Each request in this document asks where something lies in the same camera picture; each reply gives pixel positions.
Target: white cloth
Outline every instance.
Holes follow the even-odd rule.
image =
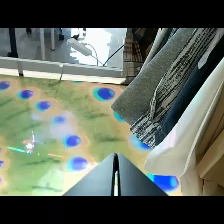
[[[181,177],[184,195],[200,195],[202,190],[194,171],[195,149],[217,103],[223,80],[224,58],[195,95],[172,131],[146,159],[145,169],[148,172]]]

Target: striped fabric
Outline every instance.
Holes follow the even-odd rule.
[[[156,130],[172,106],[186,79],[215,37],[217,28],[195,29],[181,53],[163,76],[150,102],[150,108],[131,127],[131,131],[151,148],[155,145]]]

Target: patterned cloth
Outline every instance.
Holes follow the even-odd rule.
[[[127,28],[123,51],[123,76],[130,82],[138,75],[158,28]]]
[[[131,131],[145,144],[154,148],[155,135],[166,112],[171,108],[179,91],[195,65],[207,50],[217,28],[198,28],[181,53],[161,79],[150,102],[150,109],[131,127]]]

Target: cable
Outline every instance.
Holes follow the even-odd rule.
[[[105,66],[106,65],[106,63],[122,48],[122,47],[124,47],[124,44],[121,46],[121,47],[119,47],[105,62],[104,62],[104,64],[103,64],[103,66]]]
[[[95,50],[95,48],[91,45],[91,44],[87,44],[87,43],[83,43],[84,45],[89,45],[93,50],[94,50],[94,52],[95,52],[95,54],[96,54],[96,57],[94,57],[93,55],[90,55],[90,56],[92,56],[93,58],[95,58],[96,59],[96,61],[97,61],[97,66],[99,65],[99,59],[98,59],[98,56],[97,56],[97,53],[96,53],[96,50]]]

